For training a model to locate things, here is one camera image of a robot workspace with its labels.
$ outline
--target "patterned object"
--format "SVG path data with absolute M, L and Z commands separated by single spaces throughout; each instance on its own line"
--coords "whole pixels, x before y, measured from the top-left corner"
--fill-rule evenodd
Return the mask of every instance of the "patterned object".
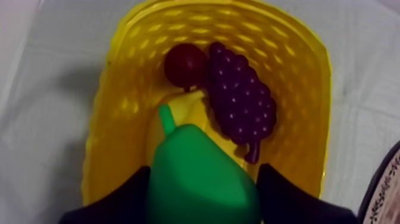
M 389 152 L 371 181 L 359 214 L 363 224 L 400 223 L 399 147 L 400 143 Z
M 279 105 L 260 163 L 320 195 L 330 107 L 330 66 L 321 42 L 292 17 L 257 1 L 151 1 L 128 13 L 111 43 L 87 141 L 85 204 L 145 165 L 149 119 L 162 97 L 180 91 L 163 76 L 164 55 L 182 42 L 205 48 L 214 41 L 246 56 Z M 258 166 L 243 168 L 255 178 Z

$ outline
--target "white fabric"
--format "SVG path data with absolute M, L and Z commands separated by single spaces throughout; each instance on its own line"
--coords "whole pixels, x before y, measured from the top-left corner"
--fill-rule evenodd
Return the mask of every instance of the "white fabric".
M 400 139 L 394 0 L 270 0 L 322 38 L 333 63 L 323 198 L 356 211 Z M 135 0 L 0 0 L 0 223 L 56 223 L 81 205 L 88 117 L 118 21 Z

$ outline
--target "basket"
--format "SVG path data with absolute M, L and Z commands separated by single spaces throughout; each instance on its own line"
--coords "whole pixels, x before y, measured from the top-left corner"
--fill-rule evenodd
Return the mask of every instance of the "basket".
M 220 41 L 250 65 L 277 101 L 274 133 L 253 177 L 270 163 L 319 197 L 329 135 L 330 63 L 320 40 L 286 13 L 249 0 L 158 0 L 136 6 L 119 24 L 95 98 L 86 144 L 83 202 L 95 202 L 146 165 L 146 128 L 161 98 L 181 92 L 163 74 L 168 50 Z

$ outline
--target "purple grapes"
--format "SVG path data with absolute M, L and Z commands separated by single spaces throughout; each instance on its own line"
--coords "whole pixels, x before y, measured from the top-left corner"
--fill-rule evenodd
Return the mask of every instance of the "purple grapes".
M 276 102 L 257 72 L 243 55 L 236 55 L 219 42 L 210 45 L 210 72 L 206 84 L 210 105 L 224 135 L 235 144 L 249 145 L 245 156 L 255 164 L 260 142 L 276 124 Z

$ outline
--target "plastic toy fruit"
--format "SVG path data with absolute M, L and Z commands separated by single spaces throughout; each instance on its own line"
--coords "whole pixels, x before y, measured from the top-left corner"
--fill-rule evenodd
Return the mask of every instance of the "plastic toy fruit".
M 175 127 L 160 107 L 166 135 L 155 152 L 147 192 L 148 223 L 259 224 L 253 180 L 195 125 Z
M 174 46 L 165 57 L 165 76 L 186 91 L 202 83 L 206 70 L 207 56 L 191 43 Z
M 235 55 L 216 42 L 210 46 L 210 75 L 207 80 L 210 104 L 223 133 L 238 144 L 248 144 L 248 163 L 260 156 L 260 142 L 276 123 L 276 103 L 270 89 L 243 55 Z

